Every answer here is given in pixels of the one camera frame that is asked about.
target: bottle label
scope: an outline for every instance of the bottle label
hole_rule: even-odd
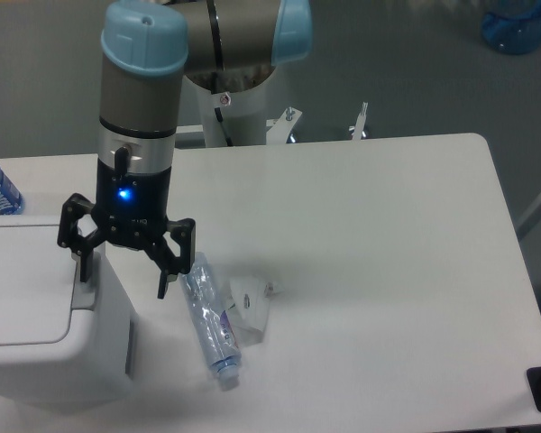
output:
[[[228,320],[228,316],[226,315],[226,310],[223,311],[223,314],[221,314],[220,316],[220,328],[223,331],[225,343],[238,349],[238,345],[236,344],[236,338],[234,338],[234,332],[231,328],[231,322]]]
[[[11,215],[18,211],[22,197],[20,191],[4,174],[0,180],[0,215]]]

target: blue led light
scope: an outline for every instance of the blue led light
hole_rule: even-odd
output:
[[[124,201],[130,201],[133,199],[133,192],[130,189],[120,188],[118,190],[118,197],[120,197]]]

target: robotic arm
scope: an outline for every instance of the robotic arm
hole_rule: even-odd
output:
[[[160,269],[158,297],[195,255],[195,221],[170,221],[166,206],[185,72],[295,60],[310,50],[307,0],[214,0],[165,7],[121,0],[106,11],[96,204],[73,194],[58,245],[77,259],[80,280],[101,243],[145,251]],[[78,221],[97,229],[83,236]],[[180,247],[176,256],[167,233]]]

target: printer lid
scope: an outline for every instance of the printer lid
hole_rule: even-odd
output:
[[[60,341],[69,331],[76,263],[51,217],[0,216],[0,345]]]

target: light blue joint cap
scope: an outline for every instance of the light blue joint cap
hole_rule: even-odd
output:
[[[313,45],[308,0],[281,0],[272,43],[272,66],[304,59]]]
[[[188,27],[182,14],[140,0],[108,6],[100,41],[116,66],[145,77],[182,69],[188,57]]]

